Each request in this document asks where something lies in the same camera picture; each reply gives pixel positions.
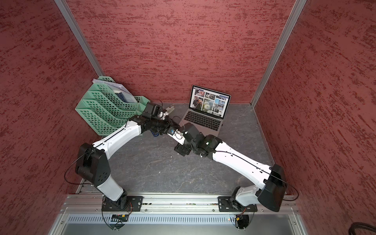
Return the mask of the silver laptop computer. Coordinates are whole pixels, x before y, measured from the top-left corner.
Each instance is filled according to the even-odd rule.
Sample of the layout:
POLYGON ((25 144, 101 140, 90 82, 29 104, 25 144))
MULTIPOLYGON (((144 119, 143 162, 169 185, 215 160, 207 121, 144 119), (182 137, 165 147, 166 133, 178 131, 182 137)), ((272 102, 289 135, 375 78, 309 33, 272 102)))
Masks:
POLYGON ((179 125, 193 124, 203 135, 218 136, 231 100, 231 95, 192 86, 189 107, 179 125))

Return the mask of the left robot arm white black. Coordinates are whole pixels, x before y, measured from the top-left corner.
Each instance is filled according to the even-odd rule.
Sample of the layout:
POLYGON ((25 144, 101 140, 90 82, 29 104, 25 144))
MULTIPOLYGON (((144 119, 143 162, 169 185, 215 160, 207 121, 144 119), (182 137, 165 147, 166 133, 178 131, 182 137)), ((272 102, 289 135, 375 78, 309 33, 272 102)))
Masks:
POLYGON ((113 209, 124 211, 129 205, 127 192, 111 176, 109 159, 130 140, 149 130, 155 134, 168 134, 182 145, 185 138, 179 128, 165 109, 150 102, 142 114, 129 118, 106 138, 93 144, 84 143, 79 148, 75 173, 94 185, 113 209))

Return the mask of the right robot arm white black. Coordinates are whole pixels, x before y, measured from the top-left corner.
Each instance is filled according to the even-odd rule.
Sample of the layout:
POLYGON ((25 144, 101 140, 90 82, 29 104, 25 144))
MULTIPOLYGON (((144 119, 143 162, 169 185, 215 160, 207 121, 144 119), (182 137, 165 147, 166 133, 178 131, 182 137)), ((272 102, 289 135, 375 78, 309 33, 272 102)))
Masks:
POLYGON ((281 166, 269 166, 252 160, 220 138, 204 136, 192 124, 171 127, 167 134, 177 141, 175 151, 180 155, 193 152, 230 167, 253 183, 249 187, 236 187, 233 191, 228 200, 233 211, 242 212, 250 205, 261 204, 271 211, 279 212, 287 190, 285 172, 281 166))

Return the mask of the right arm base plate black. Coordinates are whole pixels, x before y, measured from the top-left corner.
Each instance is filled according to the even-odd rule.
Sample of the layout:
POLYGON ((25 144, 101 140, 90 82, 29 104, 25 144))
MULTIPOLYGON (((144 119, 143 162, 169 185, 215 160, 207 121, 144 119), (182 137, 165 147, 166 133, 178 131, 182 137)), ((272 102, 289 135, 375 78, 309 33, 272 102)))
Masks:
POLYGON ((230 196, 219 196, 218 206, 220 212, 257 212, 257 206, 255 204, 250 204, 248 206, 243 206, 237 202, 233 197, 230 196))

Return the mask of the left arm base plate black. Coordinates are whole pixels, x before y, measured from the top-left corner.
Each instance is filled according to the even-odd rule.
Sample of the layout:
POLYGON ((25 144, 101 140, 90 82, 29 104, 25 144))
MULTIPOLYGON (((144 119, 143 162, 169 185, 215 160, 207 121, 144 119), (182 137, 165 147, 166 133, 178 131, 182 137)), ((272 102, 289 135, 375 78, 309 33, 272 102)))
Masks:
POLYGON ((143 204, 143 199, 142 196, 127 196, 113 201, 105 196, 101 210, 103 212, 139 212, 143 204))

